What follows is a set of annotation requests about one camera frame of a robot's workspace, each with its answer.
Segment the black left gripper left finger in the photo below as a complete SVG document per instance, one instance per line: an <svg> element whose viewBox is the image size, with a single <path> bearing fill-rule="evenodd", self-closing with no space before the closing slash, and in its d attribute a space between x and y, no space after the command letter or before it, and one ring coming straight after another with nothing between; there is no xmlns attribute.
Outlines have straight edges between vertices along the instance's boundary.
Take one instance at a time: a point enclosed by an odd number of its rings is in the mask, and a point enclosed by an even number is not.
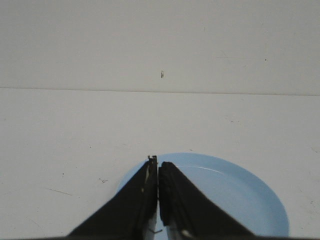
<svg viewBox="0 0 320 240"><path fill-rule="evenodd" d="M68 237L154 237L158 204L157 157L149 156L117 194Z"/></svg>

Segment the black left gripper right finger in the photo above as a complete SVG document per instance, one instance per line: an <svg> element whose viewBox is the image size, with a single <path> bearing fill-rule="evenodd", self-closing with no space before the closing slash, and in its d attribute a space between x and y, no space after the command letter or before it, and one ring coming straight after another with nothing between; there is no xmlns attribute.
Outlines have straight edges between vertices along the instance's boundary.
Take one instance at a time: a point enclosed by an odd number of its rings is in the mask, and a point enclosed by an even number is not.
<svg viewBox="0 0 320 240"><path fill-rule="evenodd" d="M160 218L168 237L252 237L209 200L172 162L158 169Z"/></svg>

